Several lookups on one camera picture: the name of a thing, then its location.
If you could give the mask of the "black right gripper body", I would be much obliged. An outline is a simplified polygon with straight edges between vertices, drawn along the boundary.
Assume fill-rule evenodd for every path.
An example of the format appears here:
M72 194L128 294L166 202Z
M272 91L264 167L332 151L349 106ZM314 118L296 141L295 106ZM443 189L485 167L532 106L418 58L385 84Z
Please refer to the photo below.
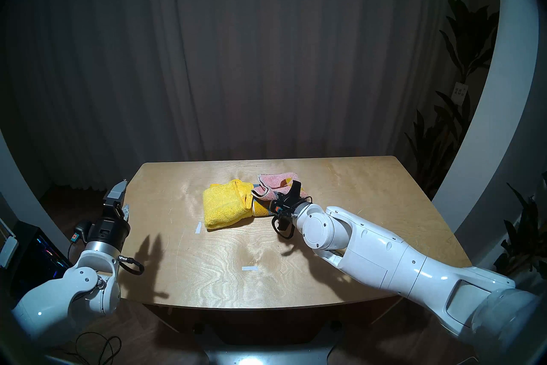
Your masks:
M292 220L297 207L307 202L309 202L309 196L302 198L289 194L281 195L271 201L271 214L277 220Z

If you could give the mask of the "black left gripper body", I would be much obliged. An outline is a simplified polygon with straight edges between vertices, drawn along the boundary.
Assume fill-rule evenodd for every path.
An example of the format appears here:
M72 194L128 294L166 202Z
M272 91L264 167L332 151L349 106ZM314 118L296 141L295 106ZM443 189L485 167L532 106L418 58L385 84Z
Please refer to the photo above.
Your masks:
M130 230L121 203L104 204L102 216L89 229L86 244L89 242L102 242L114 247L116 250L122 250Z

